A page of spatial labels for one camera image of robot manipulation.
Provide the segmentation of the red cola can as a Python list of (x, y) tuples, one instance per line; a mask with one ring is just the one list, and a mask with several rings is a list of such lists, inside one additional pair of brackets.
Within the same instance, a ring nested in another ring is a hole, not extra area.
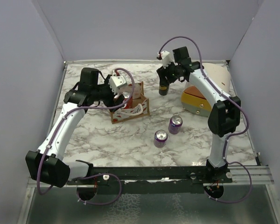
[(123, 92), (122, 95), (124, 96), (124, 109), (130, 109), (133, 107), (133, 98), (130, 98), (130, 93), (129, 92)]

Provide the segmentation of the black and yellow can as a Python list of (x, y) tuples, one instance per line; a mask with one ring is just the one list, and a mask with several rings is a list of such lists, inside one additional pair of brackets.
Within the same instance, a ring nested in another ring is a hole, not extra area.
[(159, 94), (161, 96), (166, 96), (168, 94), (169, 85), (160, 84), (159, 85)]

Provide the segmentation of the watermelon canvas tote bag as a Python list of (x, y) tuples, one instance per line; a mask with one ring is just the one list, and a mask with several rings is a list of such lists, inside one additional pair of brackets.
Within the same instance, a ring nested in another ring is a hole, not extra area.
[(115, 86), (115, 103), (124, 105), (110, 113), (113, 124), (150, 115), (149, 99), (144, 94), (144, 83), (134, 81), (132, 74), (123, 68), (112, 73), (112, 86)]

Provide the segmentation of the purple can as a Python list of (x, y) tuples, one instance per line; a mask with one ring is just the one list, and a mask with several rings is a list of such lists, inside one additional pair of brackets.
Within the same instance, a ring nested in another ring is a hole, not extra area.
[(168, 139), (168, 134), (164, 130), (158, 130), (154, 134), (154, 145), (156, 147), (164, 147)]
[(169, 121), (168, 131), (171, 134), (177, 134), (177, 133), (179, 133), (179, 131), (182, 127), (182, 124), (183, 124), (182, 118), (178, 115), (174, 115), (171, 117), (171, 119)]

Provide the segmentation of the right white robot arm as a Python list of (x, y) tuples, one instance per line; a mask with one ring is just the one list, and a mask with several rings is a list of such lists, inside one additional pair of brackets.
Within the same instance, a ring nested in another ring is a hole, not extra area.
[(219, 168), (227, 163), (227, 137), (235, 132), (240, 123), (241, 101), (238, 97), (231, 97), (215, 84), (206, 74), (202, 63), (191, 60), (187, 47), (174, 49), (172, 54), (161, 51), (157, 58), (162, 61), (162, 66), (157, 69), (160, 95), (167, 95), (170, 84), (176, 80), (187, 81), (194, 85), (210, 104), (208, 127), (213, 137), (207, 162), (212, 167), (205, 170), (205, 177), (209, 182), (216, 182), (222, 177)]

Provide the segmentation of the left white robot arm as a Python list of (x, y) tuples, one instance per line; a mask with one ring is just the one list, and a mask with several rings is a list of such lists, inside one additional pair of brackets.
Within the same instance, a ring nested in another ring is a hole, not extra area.
[(108, 75), (99, 84), (101, 71), (83, 68), (80, 80), (64, 96), (61, 113), (44, 142), (35, 151), (28, 151), (26, 163), (33, 180), (51, 186), (63, 187), (68, 180), (79, 179), (83, 184), (92, 182), (92, 164), (85, 161), (64, 163), (65, 149), (76, 126), (95, 102), (103, 103), (111, 112), (124, 106), (124, 96), (119, 94), (127, 86), (124, 76)]

